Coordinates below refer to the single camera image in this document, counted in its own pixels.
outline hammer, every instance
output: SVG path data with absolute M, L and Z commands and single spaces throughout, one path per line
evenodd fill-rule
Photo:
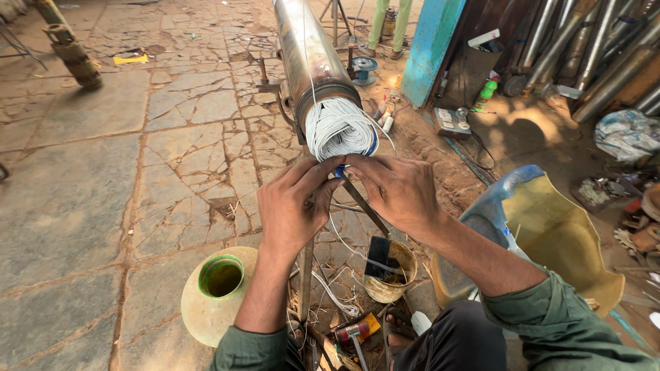
M 369 333 L 369 324 L 366 321 L 358 322 L 354 325 L 346 326 L 342 329 L 338 329 L 335 332 L 337 340 L 340 343 L 348 341 L 348 339 L 353 339 L 353 345 L 355 345 L 355 350 L 358 353 L 358 358 L 360 359 L 360 364 L 362 365 L 363 371 L 369 371 L 367 368 L 367 363 L 364 361 L 364 355 L 362 355 L 362 349 L 360 348 L 360 342 L 358 341 L 359 335 L 366 335 Z

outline yellow paper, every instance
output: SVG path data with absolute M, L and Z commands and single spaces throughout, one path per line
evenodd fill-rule
M 135 57 L 135 58 L 112 57 L 112 60 L 115 62 L 116 65 L 121 65 L 122 63 L 148 62 L 149 58 L 147 57 L 146 54 L 143 54 L 141 57 Z
M 369 325 L 369 333 L 366 334 L 366 335 L 364 335 L 364 336 L 362 336 L 362 335 L 358 336 L 358 341 L 360 341 L 360 342 L 362 342 L 363 340 L 365 340 L 365 339 L 366 339 L 367 337 L 369 337 L 371 334 L 373 334 L 373 333 L 375 333 L 376 331 L 378 331 L 378 329 L 380 328 L 380 323 L 378 323 L 378 320 L 376 319 L 376 317 L 374 316 L 373 313 L 369 313 L 369 316 L 366 316 L 366 318 L 364 318 L 364 320 L 365 320 L 365 321 L 367 322 L 367 324 Z

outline right hand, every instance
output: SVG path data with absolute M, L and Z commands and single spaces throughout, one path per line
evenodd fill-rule
M 369 205 L 385 220 L 415 240 L 431 244 L 447 214 L 436 199 L 433 167 L 403 157 L 349 154 L 347 172 L 360 178 Z

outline light green pants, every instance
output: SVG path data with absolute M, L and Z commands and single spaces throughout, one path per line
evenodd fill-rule
M 403 38 L 406 36 L 408 16 L 411 14 L 412 4 L 413 0 L 399 0 L 399 15 L 397 16 L 397 24 L 394 28 L 394 40 L 392 41 L 392 48 L 394 51 L 401 51 Z M 372 21 L 372 30 L 369 32 L 369 49 L 375 49 L 376 45 L 378 45 L 380 30 L 383 28 L 385 12 L 387 11 L 388 6 L 389 0 L 376 1 L 376 9 L 374 11 L 374 19 Z

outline left hand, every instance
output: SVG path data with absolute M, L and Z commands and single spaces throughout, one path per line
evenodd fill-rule
M 257 200 L 263 225 L 259 255 L 267 255 L 271 263 L 295 261 L 329 219 L 330 199 L 344 180 L 329 180 L 328 174 L 345 158 L 335 156 L 321 163 L 303 159 L 259 188 Z

